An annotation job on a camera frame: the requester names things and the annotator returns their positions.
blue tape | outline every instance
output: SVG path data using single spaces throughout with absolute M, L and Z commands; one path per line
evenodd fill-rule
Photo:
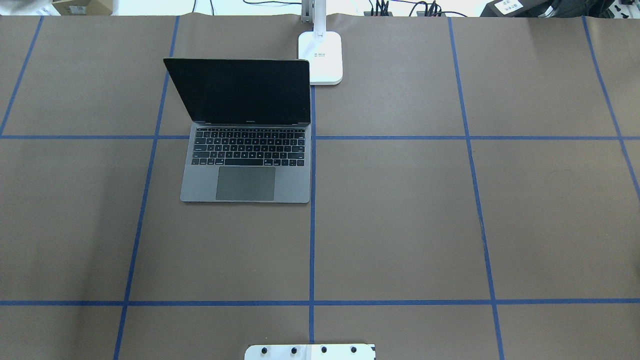
M 33 48 L 36 45 L 36 40 L 38 39 L 38 35 L 40 34 L 40 29 L 42 28 L 43 21 L 44 21 L 44 16 L 41 16 L 40 20 L 38 21 L 38 26 L 36 27 L 36 32 L 33 34 L 33 38 L 31 39 L 31 45 L 29 45 L 29 51 L 27 51 L 27 56 L 25 56 L 24 62 L 22 63 L 22 68 L 20 69 L 18 80 L 16 80 L 15 86 L 13 87 L 11 98 L 9 98 L 9 104 L 7 105 L 6 111 L 4 112 L 2 124 L 0 124 L 0 135 L 4 133 L 4 127 L 6 126 L 6 122 L 9 120 L 9 115 L 11 114 L 11 108 L 13 107 L 13 102 L 15 101 L 15 97 L 18 94 L 18 89 L 20 88 L 20 83 L 22 82 L 24 71 L 27 69 L 27 64 L 29 63 L 29 59 L 31 57 L 31 53 L 33 52 Z
M 173 25 L 173 36 L 171 40 L 171 49 L 169 50 L 169 55 L 173 55 L 173 50 L 175 49 L 175 39 L 178 34 L 178 25 L 180 24 L 180 17 L 175 17 L 175 24 Z M 156 157 L 156 149 L 158 142 L 158 135 L 160 133 L 160 126 L 162 123 L 162 114 L 164 110 L 164 98 L 166 96 L 166 89 L 169 83 L 169 73 L 164 73 L 164 85 L 162 90 L 162 95 L 160 98 L 160 105 L 158 107 L 158 116 L 156 120 L 156 131 L 154 135 L 154 143 L 151 146 L 151 156 L 149 157 L 149 165 L 147 168 L 147 178 L 145 180 L 145 188 L 142 193 L 142 203 L 140 205 L 140 215 L 138 216 L 138 226 L 136 228 L 136 237 L 133 242 L 133 250 L 131 253 L 131 262 L 129 263 L 129 275 L 127 276 L 127 286 L 124 294 L 124 304 L 122 305 L 122 313 L 120 315 L 120 325 L 118 326 L 118 336 L 116 337 L 116 345 L 113 351 L 113 360 L 118 360 L 120 357 L 120 346 L 122 344 L 122 334 L 124 333 L 124 325 L 127 321 L 127 308 L 129 306 L 129 296 L 131 295 L 131 283 L 133 282 L 133 273 L 136 268 L 136 258 L 138 257 L 138 247 L 140 245 L 140 234 L 142 233 L 142 223 L 145 217 L 145 210 L 147 207 L 147 196 L 149 192 L 149 184 L 151 182 L 151 173 L 154 168 L 154 160 Z
M 309 234 L 309 343 L 315 343 L 316 300 L 316 87 L 311 86 L 311 214 Z
M 504 348 L 502 347 L 502 333 L 500 331 L 500 319 L 498 317 L 498 306 L 495 303 L 495 290 L 493 288 L 493 275 L 491 271 L 491 260 L 489 258 L 489 246 L 486 241 L 486 232 L 484 230 L 484 217 L 482 213 L 482 204 L 480 203 L 480 193 L 478 191 L 478 183 L 476 177 L 476 165 L 474 163 L 473 150 L 471 148 L 471 137 L 469 134 L 469 125 L 467 122 L 467 109 L 465 106 L 465 97 L 462 92 L 462 80 L 460 79 L 460 67 L 458 65 L 458 53 L 456 51 L 456 38 L 453 33 L 453 24 L 451 18 L 447 18 L 449 22 L 449 37 L 451 38 L 451 51 L 453 53 L 453 65 L 456 71 L 456 82 L 458 83 L 458 96 L 460 97 L 460 109 L 462 112 L 462 122 L 465 128 L 465 136 L 467 140 L 467 154 L 469 156 L 469 166 L 471 167 L 471 180 L 474 185 L 474 194 L 476 196 L 476 209 L 478 219 L 480 221 L 480 230 L 482 233 L 482 242 L 484 245 L 484 264 L 486 267 L 486 277 L 489 283 L 489 295 L 492 301 L 493 325 L 495 327 L 495 339 L 498 345 L 498 355 L 500 360 L 504 360 Z
M 616 128 L 616 134 L 618 134 L 618 140 L 620 141 L 622 154 L 625 157 L 625 161 L 627 162 L 627 168 L 629 169 L 629 174 L 631 175 L 631 180 L 633 181 L 634 187 L 636 188 L 636 195 L 638 197 L 638 200 L 640 200 L 640 186 L 638 185 L 636 172 L 634 172 L 634 167 L 631 164 L 631 159 L 629 158 L 629 154 L 627 152 L 627 146 L 625 145 L 624 138 L 622 137 L 622 132 L 620 131 L 620 125 L 618 124 L 616 113 L 613 111 L 613 106 L 611 105 L 611 100 L 609 98 L 609 92 L 607 91 L 607 86 L 605 85 L 604 79 L 602 78 L 602 74 L 600 73 L 600 66 L 598 66 L 598 59 L 596 59 L 596 53 L 593 50 L 593 43 L 591 42 L 591 34 L 589 33 L 589 25 L 587 24 L 587 18 L 585 16 L 582 17 L 582 25 L 584 26 L 584 34 L 587 36 L 587 43 L 589 44 L 589 51 L 591 52 L 591 59 L 593 60 L 593 66 L 595 67 L 596 75 L 598 76 L 598 81 L 600 82 L 600 88 L 602 88 L 602 93 L 604 94 L 604 98 L 607 101 L 607 107 L 609 108 L 609 114 L 611 115 L 613 126 Z

laptop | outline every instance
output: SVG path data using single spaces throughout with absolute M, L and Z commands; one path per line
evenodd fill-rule
M 165 58 L 164 64 L 193 121 L 182 201 L 309 202 L 306 60 Z

laptop keyboard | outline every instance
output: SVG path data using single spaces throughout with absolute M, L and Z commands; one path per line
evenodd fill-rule
M 192 165 L 305 166 L 304 129 L 199 127 Z

trackpad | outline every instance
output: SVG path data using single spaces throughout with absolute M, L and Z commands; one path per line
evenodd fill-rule
M 273 201 L 273 167 L 221 167 L 216 200 Z

black screen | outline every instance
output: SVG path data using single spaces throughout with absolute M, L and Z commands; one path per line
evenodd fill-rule
M 165 58 L 185 108 L 207 124 L 305 124 L 311 118 L 306 60 Z

